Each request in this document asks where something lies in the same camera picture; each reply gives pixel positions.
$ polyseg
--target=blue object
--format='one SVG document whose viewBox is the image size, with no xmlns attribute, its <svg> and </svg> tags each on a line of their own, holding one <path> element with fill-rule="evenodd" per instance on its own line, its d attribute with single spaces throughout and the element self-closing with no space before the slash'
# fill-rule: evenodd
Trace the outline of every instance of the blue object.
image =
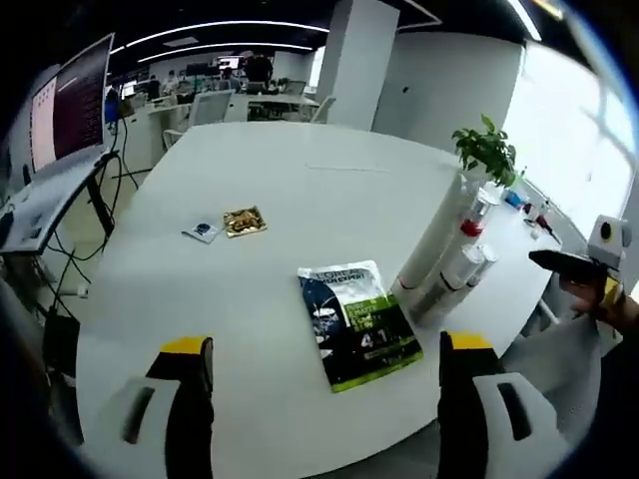
<svg viewBox="0 0 639 479">
<path fill-rule="evenodd" d="M 118 104 L 117 103 L 105 102 L 104 121 L 105 123 L 115 123 L 118 121 Z"/>
<path fill-rule="evenodd" d="M 519 195 L 513 190 L 508 190 L 508 193 L 506 194 L 506 198 L 504 198 L 503 200 L 515 208 L 519 208 L 522 203 L 522 200 L 519 197 Z"/>
</svg>

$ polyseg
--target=ceiling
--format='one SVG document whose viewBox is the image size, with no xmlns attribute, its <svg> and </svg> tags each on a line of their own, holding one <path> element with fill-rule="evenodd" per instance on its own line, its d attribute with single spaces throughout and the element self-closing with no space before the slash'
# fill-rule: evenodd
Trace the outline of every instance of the ceiling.
<svg viewBox="0 0 639 479">
<path fill-rule="evenodd" d="M 26 90 L 30 79 L 52 63 L 64 63 L 68 58 L 102 36 L 115 32 L 114 47 L 162 31 L 194 24 L 228 20 L 269 20 L 292 22 L 328 28 L 337 0 L 56 0 L 39 4 L 34 13 L 31 2 L 17 2 L 12 11 L 12 23 L 28 25 L 29 42 L 15 46 L 13 31 L 0 32 L 4 57 L 13 63 L 19 82 L 15 93 Z M 426 9 L 441 21 L 439 25 L 422 26 L 409 31 L 461 32 L 495 37 L 521 43 L 528 37 L 506 0 L 384 0 L 400 10 L 399 26 L 424 22 L 432 17 L 417 7 Z M 563 23 L 554 21 L 532 3 L 521 0 L 537 25 L 544 43 L 585 64 Z M 201 28 L 166 35 L 127 48 L 112 55 L 110 69 L 119 75 L 140 67 L 138 60 L 171 50 L 165 42 L 195 37 L 200 45 L 266 42 L 300 45 L 316 49 L 325 44 L 326 33 L 303 28 L 267 25 L 232 25 Z M 21 95 L 11 101 L 21 102 Z"/>
</svg>

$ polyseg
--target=l'oreal package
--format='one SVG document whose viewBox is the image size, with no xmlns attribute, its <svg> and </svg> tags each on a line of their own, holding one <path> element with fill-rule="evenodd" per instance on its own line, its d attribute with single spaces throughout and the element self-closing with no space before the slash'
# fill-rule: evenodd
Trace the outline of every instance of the l'oreal package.
<svg viewBox="0 0 639 479">
<path fill-rule="evenodd" d="M 198 241 L 209 244 L 221 232 L 222 232 L 221 228 L 218 228 L 212 225 L 211 223 L 200 222 L 200 223 L 197 223 L 191 229 L 184 230 L 182 233 L 183 235 L 187 235 L 188 237 L 195 238 Z"/>
<path fill-rule="evenodd" d="M 374 261 L 301 267 L 298 278 L 332 392 L 407 367 L 423 357 Z"/>
</svg>

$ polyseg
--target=gold snack packet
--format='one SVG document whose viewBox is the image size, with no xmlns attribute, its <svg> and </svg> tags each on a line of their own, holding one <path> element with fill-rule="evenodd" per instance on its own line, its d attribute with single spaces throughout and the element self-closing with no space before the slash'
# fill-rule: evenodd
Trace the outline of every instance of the gold snack packet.
<svg viewBox="0 0 639 479">
<path fill-rule="evenodd" d="M 258 207 L 224 213 L 224 226 L 229 238 L 262 232 L 267 228 Z"/>
</svg>

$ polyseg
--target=hand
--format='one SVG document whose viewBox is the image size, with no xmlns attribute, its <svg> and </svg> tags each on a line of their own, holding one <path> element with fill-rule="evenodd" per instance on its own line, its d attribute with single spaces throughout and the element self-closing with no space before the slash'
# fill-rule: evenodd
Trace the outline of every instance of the hand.
<svg viewBox="0 0 639 479">
<path fill-rule="evenodd" d="M 580 313 L 593 312 L 603 295 L 603 284 L 594 281 L 590 284 L 579 284 L 564 275 L 559 277 L 559 287 L 578 298 L 572 308 Z"/>
<path fill-rule="evenodd" d="M 603 283 L 594 281 L 591 284 L 579 284 L 561 276 L 559 286 L 578 298 L 572 305 L 575 311 L 589 313 L 595 319 L 610 324 L 622 334 L 637 331 L 639 328 L 639 305 L 625 293 L 622 292 L 622 297 L 611 310 L 606 310 L 599 306 L 603 299 Z"/>
</svg>

